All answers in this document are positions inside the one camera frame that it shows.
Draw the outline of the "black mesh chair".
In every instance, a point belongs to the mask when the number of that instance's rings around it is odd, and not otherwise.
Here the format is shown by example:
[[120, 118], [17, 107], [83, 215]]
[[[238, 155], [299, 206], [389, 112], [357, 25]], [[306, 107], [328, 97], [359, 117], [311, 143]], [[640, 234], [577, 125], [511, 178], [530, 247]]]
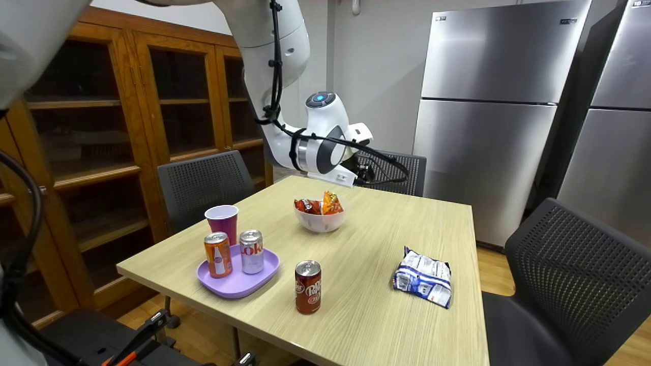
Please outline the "black mesh chair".
[[425, 192], [426, 158], [417, 155], [402, 155], [383, 152], [389, 160], [359, 151], [361, 156], [371, 159], [376, 172], [376, 181], [371, 185], [357, 185], [365, 188], [423, 197]]
[[482, 292], [490, 366], [604, 366], [651, 316], [651, 248], [553, 198], [507, 239], [515, 292]]
[[160, 165], [157, 171], [173, 233], [200, 222], [209, 208], [254, 194], [253, 179], [236, 150]]

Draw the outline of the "orange snack bag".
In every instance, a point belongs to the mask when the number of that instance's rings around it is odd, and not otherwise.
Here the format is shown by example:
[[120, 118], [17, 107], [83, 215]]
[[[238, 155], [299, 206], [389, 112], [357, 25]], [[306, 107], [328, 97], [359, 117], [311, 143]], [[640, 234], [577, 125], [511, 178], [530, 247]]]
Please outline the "orange snack bag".
[[344, 212], [339, 196], [331, 191], [325, 191], [321, 203], [321, 213], [323, 215], [332, 215]]

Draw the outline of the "white bowl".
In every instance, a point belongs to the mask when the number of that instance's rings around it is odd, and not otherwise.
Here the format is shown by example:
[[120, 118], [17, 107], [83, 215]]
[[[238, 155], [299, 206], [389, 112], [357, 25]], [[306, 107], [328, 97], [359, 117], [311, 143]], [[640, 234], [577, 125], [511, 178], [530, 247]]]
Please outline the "white bowl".
[[298, 222], [311, 232], [333, 232], [339, 229], [346, 221], [347, 212], [332, 215], [314, 215], [298, 211], [294, 207], [295, 217]]

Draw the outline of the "row of steel refrigerators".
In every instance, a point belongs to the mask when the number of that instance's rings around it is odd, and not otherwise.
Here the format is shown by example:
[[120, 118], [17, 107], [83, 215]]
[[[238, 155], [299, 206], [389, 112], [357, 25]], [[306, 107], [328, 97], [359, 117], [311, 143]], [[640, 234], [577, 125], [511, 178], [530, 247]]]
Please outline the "row of steel refrigerators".
[[480, 242], [552, 197], [651, 246], [651, 0], [592, 4], [432, 14], [413, 152]]

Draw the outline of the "blue white chip bag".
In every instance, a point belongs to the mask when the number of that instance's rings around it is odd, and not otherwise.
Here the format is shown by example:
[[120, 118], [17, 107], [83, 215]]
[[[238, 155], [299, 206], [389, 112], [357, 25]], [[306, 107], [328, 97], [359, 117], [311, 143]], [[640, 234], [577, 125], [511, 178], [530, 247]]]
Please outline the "blue white chip bag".
[[393, 289], [413, 294], [448, 310], [453, 298], [452, 271], [447, 262], [404, 246], [404, 257], [392, 277]]

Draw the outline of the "maroon soda can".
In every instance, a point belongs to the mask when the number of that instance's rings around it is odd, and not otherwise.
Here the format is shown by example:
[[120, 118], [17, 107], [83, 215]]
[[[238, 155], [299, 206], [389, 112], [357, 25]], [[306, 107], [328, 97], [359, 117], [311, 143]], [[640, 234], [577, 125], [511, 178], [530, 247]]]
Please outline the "maroon soda can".
[[321, 306], [321, 266], [303, 260], [295, 267], [295, 305], [301, 314], [312, 314]]

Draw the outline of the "silver soda can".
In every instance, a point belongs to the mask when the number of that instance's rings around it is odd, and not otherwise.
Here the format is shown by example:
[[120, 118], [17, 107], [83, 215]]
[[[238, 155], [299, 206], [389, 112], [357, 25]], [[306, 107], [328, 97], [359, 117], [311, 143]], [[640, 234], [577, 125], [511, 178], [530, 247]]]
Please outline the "silver soda can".
[[239, 236], [242, 271], [253, 275], [263, 270], [263, 237], [258, 230], [244, 231]]

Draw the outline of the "purple plastic cup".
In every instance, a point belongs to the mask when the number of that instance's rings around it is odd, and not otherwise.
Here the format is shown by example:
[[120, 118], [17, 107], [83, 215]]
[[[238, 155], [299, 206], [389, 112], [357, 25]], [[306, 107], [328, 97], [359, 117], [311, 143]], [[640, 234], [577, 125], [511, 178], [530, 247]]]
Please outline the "purple plastic cup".
[[218, 205], [204, 212], [212, 232], [225, 232], [231, 246], [238, 244], [238, 208], [234, 205]]

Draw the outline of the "purple plastic tray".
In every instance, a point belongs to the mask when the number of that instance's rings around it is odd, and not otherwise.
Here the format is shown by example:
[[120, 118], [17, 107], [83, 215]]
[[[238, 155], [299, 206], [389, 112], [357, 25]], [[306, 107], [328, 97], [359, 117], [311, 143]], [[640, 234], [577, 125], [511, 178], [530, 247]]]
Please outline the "purple plastic tray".
[[270, 281], [279, 268], [279, 257], [276, 253], [267, 249], [263, 251], [263, 270], [255, 274], [246, 274], [242, 271], [239, 246], [230, 247], [230, 254], [232, 273], [228, 276], [212, 278], [207, 260], [204, 260], [197, 268], [197, 278], [203, 286], [226, 299], [239, 299], [249, 296]]

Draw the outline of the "orange soda can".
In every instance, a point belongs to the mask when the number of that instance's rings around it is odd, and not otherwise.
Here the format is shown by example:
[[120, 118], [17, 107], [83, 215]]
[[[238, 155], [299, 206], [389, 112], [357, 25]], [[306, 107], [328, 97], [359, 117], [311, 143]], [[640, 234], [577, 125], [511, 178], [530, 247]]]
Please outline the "orange soda can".
[[209, 273], [212, 278], [223, 278], [232, 273], [230, 241], [225, 232], [212, 232], [204, 238]]

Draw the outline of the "wooden glass-door cabinet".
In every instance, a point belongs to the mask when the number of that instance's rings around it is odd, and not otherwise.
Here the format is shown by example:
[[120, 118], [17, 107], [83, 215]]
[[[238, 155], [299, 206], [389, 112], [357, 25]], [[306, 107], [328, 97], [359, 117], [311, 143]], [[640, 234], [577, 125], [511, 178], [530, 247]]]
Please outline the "wooden glass-door cabinet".
[[157, 169], [240, 152], [274, 180], [231, 36], [88, 8], [39, 81], [0, 119], [0, 149], [42, 190], [19, 306], [35, 326], [149, 294], [116, 265], [172, 234]]

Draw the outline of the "orange black clamp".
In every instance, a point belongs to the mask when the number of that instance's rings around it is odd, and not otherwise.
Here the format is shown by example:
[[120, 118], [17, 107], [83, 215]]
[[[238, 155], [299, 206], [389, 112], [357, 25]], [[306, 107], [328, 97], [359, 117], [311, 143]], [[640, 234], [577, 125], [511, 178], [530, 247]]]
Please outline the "orange black clamp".
[[101, 366], [130, 366], [138, 360], [153, 352], [160, 346], [173, 347], [173, 342], [166, 334], [166, 325], [169, 322], [168, 310], [159, 310], [140, 326], [135, 336], [114, 356], [106, 359]]

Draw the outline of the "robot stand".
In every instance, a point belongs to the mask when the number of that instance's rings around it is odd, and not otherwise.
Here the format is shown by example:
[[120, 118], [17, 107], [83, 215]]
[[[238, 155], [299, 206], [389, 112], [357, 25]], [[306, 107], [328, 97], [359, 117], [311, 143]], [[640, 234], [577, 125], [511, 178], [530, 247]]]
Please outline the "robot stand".
[[[96, 311], [76, 310], [59, 318], [40, 333], [81, 358], [88, 366], [101, 366], [135, 336], [136, 329]], [[160, 345], [130, 366], [200, 366], [174, 347]]]

